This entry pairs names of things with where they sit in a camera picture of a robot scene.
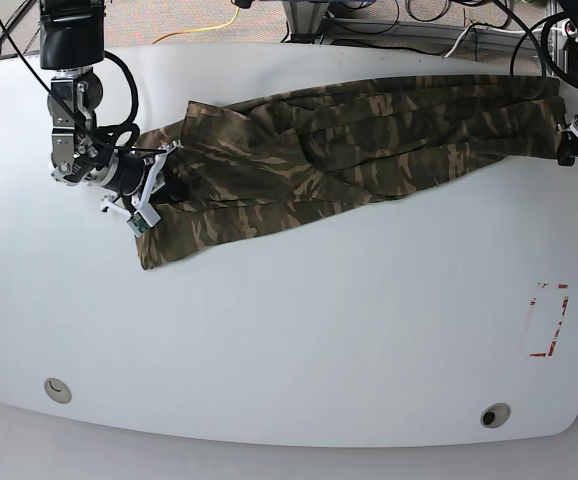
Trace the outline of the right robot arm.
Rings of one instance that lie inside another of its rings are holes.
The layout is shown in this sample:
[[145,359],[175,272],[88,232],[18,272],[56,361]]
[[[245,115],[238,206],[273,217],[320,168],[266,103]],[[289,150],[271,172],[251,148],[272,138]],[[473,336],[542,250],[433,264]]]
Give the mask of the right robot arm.
[[[104,18],[101,1],[40,4],[40,66],[55,73],[48,90],[52,177],[69,186],[85,182],[107,190],[101,210],[122,215],[134,235],[141,236],[161,219],[155,202],[172,198],[173,182],[163,169],[180,144],[136,147],[138,88],[125,62],[104,48]],[[103,60],[120,68],[130,90],[127,118],[109,126],[99,125],[95,113],[103,85],[93,67]]]

